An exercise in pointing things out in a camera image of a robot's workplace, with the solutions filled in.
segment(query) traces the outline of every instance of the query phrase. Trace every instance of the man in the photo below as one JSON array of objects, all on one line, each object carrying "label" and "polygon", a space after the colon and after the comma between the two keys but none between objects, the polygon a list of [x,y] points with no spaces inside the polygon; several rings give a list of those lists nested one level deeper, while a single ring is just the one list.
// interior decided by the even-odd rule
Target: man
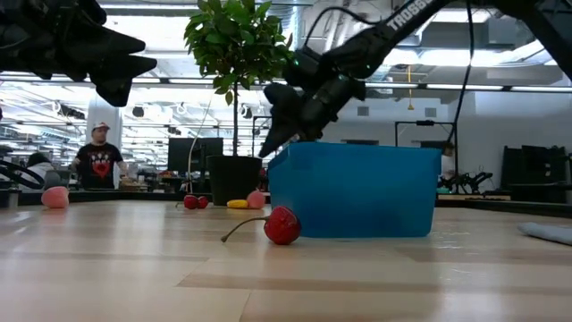
[{"label": "man", "polygon": [[80,175],[84,189],[114,189],[114,164],[127,171],[122,154],[113,144],[107,143],[109,126],[100,123],[91,130],[91,143],[83,146],[73,160],[71,168]]},{"label": "man", "polygon": [[441,178],[450,180],[455,176],[455,145],[446,142],[441,155]]}]

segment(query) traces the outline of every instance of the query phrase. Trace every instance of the gray cloth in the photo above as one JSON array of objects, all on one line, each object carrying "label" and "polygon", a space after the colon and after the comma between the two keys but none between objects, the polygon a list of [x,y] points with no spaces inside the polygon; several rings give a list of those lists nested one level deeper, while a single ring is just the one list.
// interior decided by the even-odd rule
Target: gray cloth
[{"label": "gray cloth", "polygon": [[559,242],[572,246],[572,227],[558,227],[552,225],[539,225],[524,223],[518,225],[521,233],[551,242]]}]

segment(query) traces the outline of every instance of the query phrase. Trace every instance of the red cherry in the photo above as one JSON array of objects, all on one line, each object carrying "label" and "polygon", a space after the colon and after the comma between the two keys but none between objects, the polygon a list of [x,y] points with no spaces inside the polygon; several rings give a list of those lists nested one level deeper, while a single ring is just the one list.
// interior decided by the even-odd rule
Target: red cherry
[{"label": "red cherry", "polygon": [[205,196],[198,197],[198,208],[204,209],[206,206],[208,206],[208,198]]},{"label": "red cherry", "polygon": [[182,200],[182,204],[186,209],[195,209],[198,207],[198,199],[193,195],[186,195]]},{"label": "red cherry", "polygon": [[270,216],[250,218],[238,224],[229,233],[225,234],[221,241],[226,242],[229,236],[240,226],[255,220],[265,221],[266,237],[277,245],[290,245],[298,239],[302,230],[302,225],[294,213],[286,207],[279,206],[273,209]]}]

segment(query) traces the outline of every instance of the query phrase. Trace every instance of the tree trunk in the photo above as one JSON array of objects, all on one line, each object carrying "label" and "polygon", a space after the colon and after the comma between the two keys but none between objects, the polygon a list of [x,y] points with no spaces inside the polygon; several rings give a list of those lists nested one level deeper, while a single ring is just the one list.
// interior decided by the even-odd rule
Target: tree trunk
[{"label": "tree trunk", "polygon": [[239,154],[239,82],[234,82],[234,131],[232,131],[232,155]]}]

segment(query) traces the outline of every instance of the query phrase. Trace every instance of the computer monitor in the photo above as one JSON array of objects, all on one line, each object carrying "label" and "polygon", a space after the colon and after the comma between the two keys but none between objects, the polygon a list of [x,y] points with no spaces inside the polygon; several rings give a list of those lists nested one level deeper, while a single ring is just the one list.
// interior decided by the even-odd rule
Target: computer monitor
[{"label": "computer monitor", "polygon": [[[169,155],[167,169],[186,173],[189,170],[189,152],[193,138],[169,139]],[[191,155],[190,171],[201,171],[206,168],[205,158],[223,154],[223,138],[197,139]]]}]

